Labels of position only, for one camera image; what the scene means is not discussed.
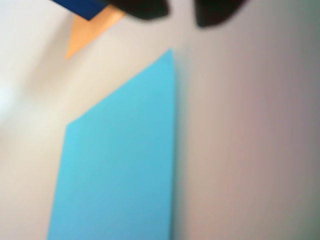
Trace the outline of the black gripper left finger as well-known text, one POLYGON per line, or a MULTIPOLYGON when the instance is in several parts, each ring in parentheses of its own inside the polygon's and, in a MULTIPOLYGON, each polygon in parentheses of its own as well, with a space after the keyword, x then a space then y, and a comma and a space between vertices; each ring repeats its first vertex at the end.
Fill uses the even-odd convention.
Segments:
POLYGON ((127 15, 144 21, 166 17, 170 13, 167 0, 110 0, 109 2, 127 15))

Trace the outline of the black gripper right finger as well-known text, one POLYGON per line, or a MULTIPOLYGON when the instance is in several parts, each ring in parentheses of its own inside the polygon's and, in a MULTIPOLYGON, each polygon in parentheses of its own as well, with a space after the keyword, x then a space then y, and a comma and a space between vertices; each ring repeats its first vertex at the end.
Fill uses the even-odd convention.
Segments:
POLYGON ((231 19, 247 0, 195 0, 195 19, 200 28, 216 27, 231 19))

